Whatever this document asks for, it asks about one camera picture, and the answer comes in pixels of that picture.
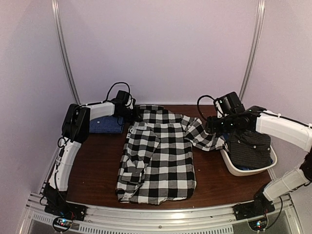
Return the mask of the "black white checked shirt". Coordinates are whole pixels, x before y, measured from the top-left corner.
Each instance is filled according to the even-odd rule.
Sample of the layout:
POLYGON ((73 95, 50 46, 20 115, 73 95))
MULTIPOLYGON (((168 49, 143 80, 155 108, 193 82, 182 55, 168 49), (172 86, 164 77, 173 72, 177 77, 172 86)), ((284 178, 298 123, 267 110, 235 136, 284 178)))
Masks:
POLYGON ((225 140, 209 134, 201 119, 162 106, 140 105, 130 124, 117 175, 120 203, 159 205, 190 198, 196 188, 193 148, 210 152, 225 140))

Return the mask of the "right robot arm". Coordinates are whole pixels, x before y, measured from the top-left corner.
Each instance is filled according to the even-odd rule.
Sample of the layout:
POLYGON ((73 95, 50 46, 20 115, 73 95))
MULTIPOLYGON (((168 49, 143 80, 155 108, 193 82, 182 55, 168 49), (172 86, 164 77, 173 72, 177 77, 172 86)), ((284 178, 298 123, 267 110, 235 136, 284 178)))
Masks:
POLYGON ((217 115, 205 119, 209 133, 229 134, 235 130, 247 130, 279 138, 307 152, 303 163, 298 168, 260 188, 250 204, 252 214, 262 214, 271 201, 301 186, 311 184, 312 126, 310 124, 275 114, 259 106, 245 109, 236 92, 214 99, 213 104, 217 115))

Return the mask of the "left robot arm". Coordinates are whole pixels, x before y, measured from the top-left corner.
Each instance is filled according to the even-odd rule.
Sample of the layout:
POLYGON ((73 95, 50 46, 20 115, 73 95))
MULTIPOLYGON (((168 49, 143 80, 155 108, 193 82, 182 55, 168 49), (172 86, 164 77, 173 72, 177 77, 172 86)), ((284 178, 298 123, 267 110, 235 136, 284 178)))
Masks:
POLYGON ((129 92, 119 90, 112 100, 103 100, 87 104, 70 104, 58 140, 59 153, 53 172, 43 190, 46 208, 52 209, 59 216, 70 212, 66 201, 68 181, 76 155, 90 133, 90 121, 99 117, 117 116, 124 120, 138 117, 135 108, 136 99, 129 92))

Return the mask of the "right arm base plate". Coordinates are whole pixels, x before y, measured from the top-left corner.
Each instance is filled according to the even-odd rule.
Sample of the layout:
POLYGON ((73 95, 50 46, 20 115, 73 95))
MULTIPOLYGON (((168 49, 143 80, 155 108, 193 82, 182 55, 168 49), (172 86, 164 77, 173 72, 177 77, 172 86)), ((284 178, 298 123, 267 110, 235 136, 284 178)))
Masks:
POLYGON ((250 219, 257 216, 265 216, 267 213, 275 211, 272 202, 262 205, 260 202, 239 203, 233 206, 236 220, 250 219))

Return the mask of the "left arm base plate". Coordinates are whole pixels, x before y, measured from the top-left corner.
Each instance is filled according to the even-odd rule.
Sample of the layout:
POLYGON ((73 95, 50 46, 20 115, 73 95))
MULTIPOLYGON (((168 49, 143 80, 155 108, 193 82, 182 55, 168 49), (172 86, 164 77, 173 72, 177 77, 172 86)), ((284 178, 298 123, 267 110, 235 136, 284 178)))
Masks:
POLYGON ((87 207, 84 205, 74 204, 74 203, 60 203, 54 205, 52 202, 48 201, 44 208, 46 213, 64 217, 69 220, 83 221, 85 218, 87 207))

